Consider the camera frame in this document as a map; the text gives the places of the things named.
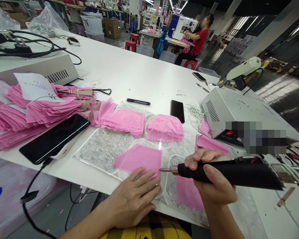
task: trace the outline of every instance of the ventilation grille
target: ventilation grille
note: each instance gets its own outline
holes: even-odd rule
[[[46,78],[49,80],[50,83],[57,83],[58,81],[63,80],[64,78],[67,77],[69,77],[69,75],[66,72],[66,70],[61,70],[46,76]]]
[[[211,102],[211,100],[209,100],[206,103],[206,106],[207,106],[207,109],[208,109],[208,112],[209,112],[209,116],[212,119],[212,122],[218,122],[219,118],[218,118],[218,115],[216,113],[216,110],[215,110],[215,108],[214,108],[213,103]]]

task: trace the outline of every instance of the black marker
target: black marker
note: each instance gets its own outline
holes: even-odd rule
[[[146,101],[138,101],[138,100],[133,100],[133,99],[129,99],[129,98],[127,98],[126,101],[127,101],[127,102],[139,103],[139,104],[142,104],[142,105],[150,105],[150,102],[146,102]]]

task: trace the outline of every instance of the woman in red shirt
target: woman in red shirt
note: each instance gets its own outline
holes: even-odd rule
[[[175,61],[175,65],[180,65],[182,63],[182,60],[195,60],[196,57],[199,55],[200,50],[202,49],[207,36],[208,36],[208,30],[210,25],[214,21],[214,15],[211,14],[204,18],[202,22],[202,30],[200,32],[197,32],[196,34],[190,33],[189,31],[186,31],[186,35],[189,36],[193,40],[193,44],[195,47],[193,50],[189,53],[180,53]]]

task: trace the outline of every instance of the worker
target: worker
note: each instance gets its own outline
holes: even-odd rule
[[[214,21],[214,15],[211,14],[204,18],[202,22],[202,30],[200,32],[196,32],[195,34],[186,31],[185,34],[193,40],[193,44],[195,47],[189,53],[180,53],[176,58],[175,65],[180,65],[182,60],[195,60],[196,57],[200,54],[200,50],[202,49],[207,37],[208,30],[210,25]]]
[[[219,156],[223,156],[220,151],[199,149],[186,158],[185,166],[196,170],[199,161],[206,162]],[[149,181],[155,175],[155,170],[138,178],[143,171],[144,168],[134,171],[107,199],[60,239],[190,239],[175,218],[151,212],[156,209],[152,201],[161,187],[158,186],[159,177]],[[211,238],[244,238],[228,208],[228,204],[238,199],[235,187],[213,166],[205,165],[204,171],[213,184],[194,183],[204,203]]]

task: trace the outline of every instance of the yellow clothing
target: yellow clothing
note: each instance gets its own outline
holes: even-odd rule
[[[150,213],[134,227],[113,228],[101,239],[191,239],[175,218]]]

